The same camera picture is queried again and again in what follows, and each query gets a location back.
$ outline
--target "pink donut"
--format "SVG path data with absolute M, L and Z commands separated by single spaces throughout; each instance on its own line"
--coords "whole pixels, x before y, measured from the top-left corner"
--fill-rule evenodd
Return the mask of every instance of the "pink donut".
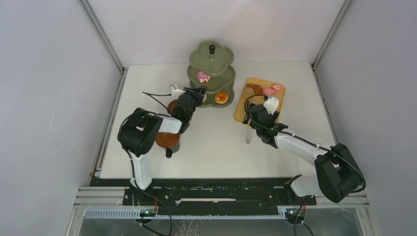
M 197 79 L 200 83 L 207 83 L 210 79 L 210 75 L 204 73 L 203 71 L 197 72 Z
M 275 93 L 278 93 L 281 91 L 281 85 L 280 84 L 274 84 L 272 86 L 272 89 L 274 90 Z
M 264 88 L 262 90 L 262 93 L 265 94 L 265 95 L 271 95 L 271 94 L 273 94 L 273 90 L 271 88 Z

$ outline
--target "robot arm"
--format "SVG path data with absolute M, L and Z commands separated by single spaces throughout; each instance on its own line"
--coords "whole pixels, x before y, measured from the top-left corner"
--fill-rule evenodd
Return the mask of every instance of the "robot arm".
M 160 115 L 137 108 L 121 124 L 118 141 L 127 152 L 132 165 L 133 186 L 146 189 L 152 182 L 149 172 L 149 151 L 160 132 L 182 134 L 189 127 L 189 122 L 196 107 L 203 102 L 205 88 L 184 88 L 171 86 L 171 97 L 178 99 L 172 116 Z
M 288 126 L 275 123 L 278 99 L 270 96 L 260 105 L 249 104 L 243 121 L 256 130 L 265 144 L 287 150 L 316 168 L 316 175 L 298 175 L 287 184 L 295 195 L 324 195 L 338 203 L 348 194 L 365 188 L 365 180 L 349 149 L 343 144 L 323 145 L 296 135 Z

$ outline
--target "black handle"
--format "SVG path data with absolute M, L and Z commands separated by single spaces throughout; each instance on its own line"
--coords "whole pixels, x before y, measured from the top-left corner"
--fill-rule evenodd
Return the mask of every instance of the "black handle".
M 213 55 L 214 51 L 216 50 L 216 45 L 214 44 L 210 44 L 210 46 L 208 47 L 210 54 Z

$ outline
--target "wooden cutting board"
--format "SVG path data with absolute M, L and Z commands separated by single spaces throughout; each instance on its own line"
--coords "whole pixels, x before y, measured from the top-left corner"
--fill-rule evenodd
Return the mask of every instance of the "wooden cutting board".
M 255 78 L 255 77 L 251 77 L 248 78 L 246 80 L 245 86 L 243 87 L 243 90 L 245 90 L 245 88 L 247 87 L 247 84 L 257 84 L 262 86 L 262 88 L 270 88 L 275 84 L 279 84 L 280 85 L 280 89 L 278 92 L 274 93 L 274 96 L 278 98 L 279 100 L 279 105 L 278 108 L 276 109 L 277 111 L 281 111 L 281 107 L 282 107 L 282 102 L 284 100 L 284 93 L 285 93 L 285 87 L 280 84 L 280 83 L 275 83 L 275 82 L 271 82 L 271 81 L 267 81 L 267 80 L 262 80 L 259 78 Z M 235 120 L 238 121 L 239 123 L 242 123 L 244 117 L 245 117 L 245 110 L 244 110 L 244 103 L 245 100 L 247 99 L 247 97 L 244 97 L 243 95 L 240 95 L 240 100 L 238 103 L 238 107 L 236 108 L 236 112 L 235 112 Z M 256 96 L 256 97 L 252 97 L 249 102 L 254 103 L 254 104 L 263 104 L 264 103 L 264 99 L 262 96 Z

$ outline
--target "gray wall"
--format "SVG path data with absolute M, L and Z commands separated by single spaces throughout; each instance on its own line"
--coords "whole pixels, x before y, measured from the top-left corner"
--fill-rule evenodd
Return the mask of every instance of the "gray wall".
M 417 231 L 416 35 L 417 1 L 354 1 L 318 68 L 385 236 Z
M 119 72 L 75 0 L 2 0 L 0 35 L 0 235 L 62 235 Z

